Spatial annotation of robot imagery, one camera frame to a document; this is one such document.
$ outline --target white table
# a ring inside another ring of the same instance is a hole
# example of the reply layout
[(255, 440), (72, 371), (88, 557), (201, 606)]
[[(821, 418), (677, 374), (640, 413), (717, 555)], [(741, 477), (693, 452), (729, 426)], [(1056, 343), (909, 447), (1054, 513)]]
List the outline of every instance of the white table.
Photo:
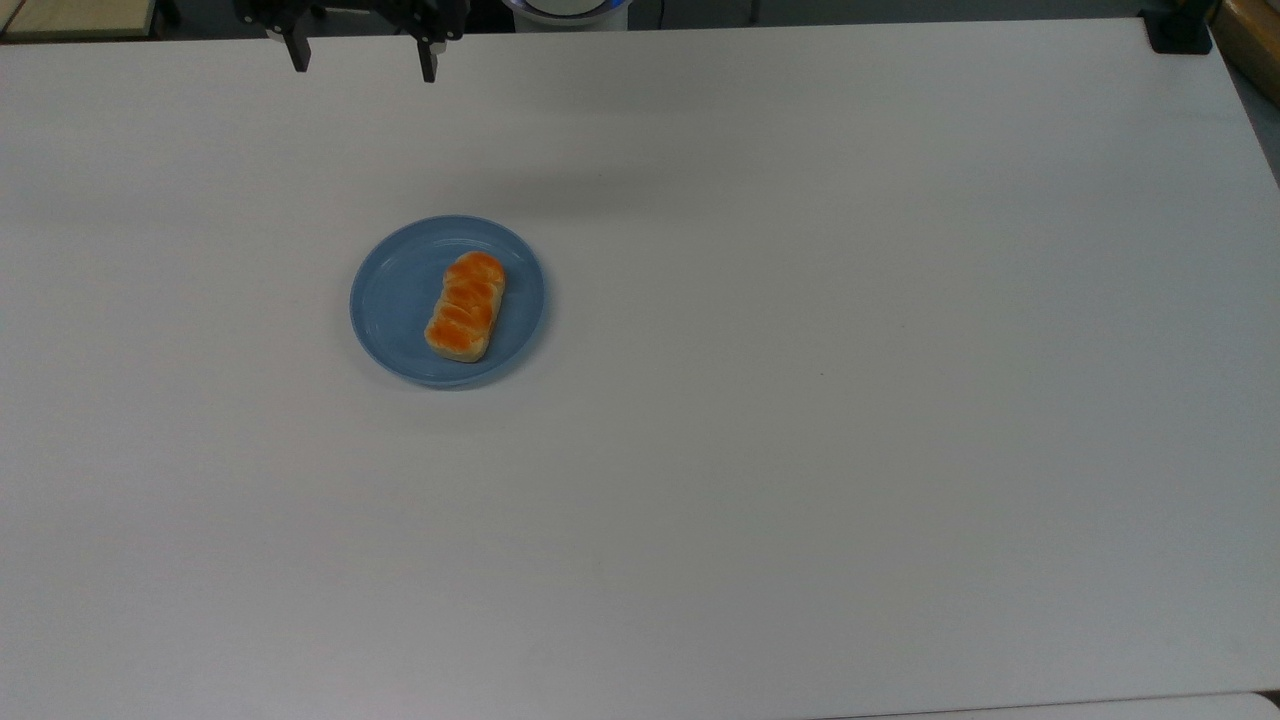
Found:
[[(468, 37), (440, 73), (0, 47), (0, 716), (1280, 685), (1280, 193), (1217, 55), (1061, 20)], [(347, 320), (442, 213), (554, 293), (465, 392)]]

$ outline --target glazed bread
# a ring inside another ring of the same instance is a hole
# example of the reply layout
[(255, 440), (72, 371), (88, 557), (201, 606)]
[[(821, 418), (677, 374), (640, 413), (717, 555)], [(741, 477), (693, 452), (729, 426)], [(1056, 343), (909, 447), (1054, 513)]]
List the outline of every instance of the glazed bread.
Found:
[(444, 287), (424, 336), (440, 357), (475, 363), (489, 348), (507, 273), (488, 252), (463, 254), (444, 270)]

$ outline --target plate rim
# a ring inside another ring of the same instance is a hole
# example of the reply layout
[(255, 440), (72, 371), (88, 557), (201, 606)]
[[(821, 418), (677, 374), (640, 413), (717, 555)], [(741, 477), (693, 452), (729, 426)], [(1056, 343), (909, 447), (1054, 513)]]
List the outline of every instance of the plate rim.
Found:
[[(361, 333), (360, 327), (356, 323), (356, 290), (361, 284), (361, 279), (366, 278), (366, 272), (370, 272), (369, 270), (370, 261), (374, 259), (375, 255), (378, 255), (378, 251), (381, 250), (384, 246), (387, 246), (387, 243), (389, 243), (393, 238), (396, 238), (396, 236), (398, 236), (399, 233), (402, 233), (402, 232), (404, 232), (404, 231), (407, 231), (407, 229), (410, 229), (412, 227), (426, 224), (426, 223), (440, 222), (440, 220), (470, 220), (470, 222), (477, 222), (477, 223), (483, 223), (483, 224), (498, 228), (499, 231), (502, 231), (502, 232), (507, 233), (508, 236), (511, 236), (512, 238), (515, 238), (515, 241), (518, 242), (521, 246), (524, 246), (524, 249), (529, 252), (529, 260), (530, 260), (534, 270), (536, 270), (536, 273), (538, 273), (538, 279), (540, 281), (543, 291), (540, 293), (541, 304), (540, 304), (540, 307), (538, 309), (538, 318), (534, 320), (532, 328), (529, 331), (529, 336), (524, 340), (524, 342), (520, 343), (518, 347), (516, 347), (515, 352), (512, 352), (512, 355), (509, 357), (507, 357), (506, 360), (498, 363), (493, 368), (483, 370), (483, 372), (480, 372), (480, 373), (477, 373), (475, 375), (468, 375), (468, 377), (460, 378), (460, 379), (431, 380), (431, 379), (424, 379), (424, 378), (419, 378), (419, 377), (413, 377), (413, 375), (407, 375), (407, 374), (397, 370), (396, 368), (389, 366), (387, 363), (383, 361), (381, 357), (379, 357), (376, 354), (374, 354), (372, 350), (369, 348), (369, 345), (365, 343), (365, 334)], [(360, 261), (360, 266), (356, 269), (356, 274), (355, 274), (355, 277), (351, 281), (351, 292), (349, 292), (348, 299), (347, 299), (347, 314), (348, 314), (348, 320), (351, 322), (351, 331), (356, 336), (356, 342), (360, 343), (360, 347), (361, 347), (361, 350), (365, 351), (365, 355), (367, 355), (370, 359), (372, 359), (374, 363), (376, 363), (379, 368), (387, 370), (388, 373), (396, 375), (397, 378), (401, 378), (403, 380), (407, 380), (407, 382), (411, 382), (413, 384), (419, 384), (419, 386), (422, 386), (422, 387), (429, 387), (429, 388), (460, 388), (460, 387), (465, 387), (465, 386), (474, 386), (474, 384), (477, 384), (477, 383), (480, 383), (483, 380), (495, 379), (497, 375), (499, 375), (499, 374), (502, 374), (502, 373), (504, 373), (507, 370), (511, 370), (516, 365), (518, 365), (518, 361), (524, 359), (525, 352), (530, 348), (530, 346), (532, 345), (532, 342), (538, 338), (538, 336), (543, 331), (543, 324), (547, 320), (547, 305), (548, 305), (547, 295), (548, 295), (547, 274), (543, 272), (543, 264), (541, 264), (541, 261), (538, 260), (538, 254), (534, 252), (534, 249), (517, 232), (512, 231), (507, 225), (503, 225), (502, 223), (498, 223), (495, 220), (490, 220), (489, 218), (481, 218), (479, 215), (465, 215), (465, 214), (430, 215), (430, 217), (426, 217), (426, 218), (419, 218), (417, 220), (413, 220), (411, 223), (407, 223), (407, 224), (401, 225), (399, 228), (392, 231), (390, 233), (387, 234), (387, 237), (384, 237), (383, 240), (378, 241), (378, 245), (374, 245), (374, 247), (367, 254), (365, 254), (365, 259)]]

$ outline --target tabletop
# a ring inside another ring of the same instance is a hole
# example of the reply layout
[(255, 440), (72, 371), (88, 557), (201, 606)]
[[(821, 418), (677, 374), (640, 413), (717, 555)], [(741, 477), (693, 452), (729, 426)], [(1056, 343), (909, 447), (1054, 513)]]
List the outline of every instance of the tabletop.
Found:
[[(408, 38), (314, 50), (0, 47), (0, 715), (1280, 685), (1280, 193), (1217, 54), (471, 36), (429, 86)], [(550, 309), (438, 392), (347, 296), (453, 213)]]

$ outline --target blue plate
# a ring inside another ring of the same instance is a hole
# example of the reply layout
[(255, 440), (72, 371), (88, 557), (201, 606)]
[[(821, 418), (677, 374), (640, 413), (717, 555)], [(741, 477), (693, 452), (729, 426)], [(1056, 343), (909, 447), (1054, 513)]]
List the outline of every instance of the blue plate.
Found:
[[(498, 323), (477, 363), (440, 357), (422, 331), (440, 297), (444, 269), (483, 250), (507, 272)], [(393, 232), (365, 258), (351, 286), (351, 325), (365, 351), (397, 375), (429, 387), (492, 378), (520, 360), (543, 324), (547, 282), (525, 241), (481, 218), (442, 215)]]

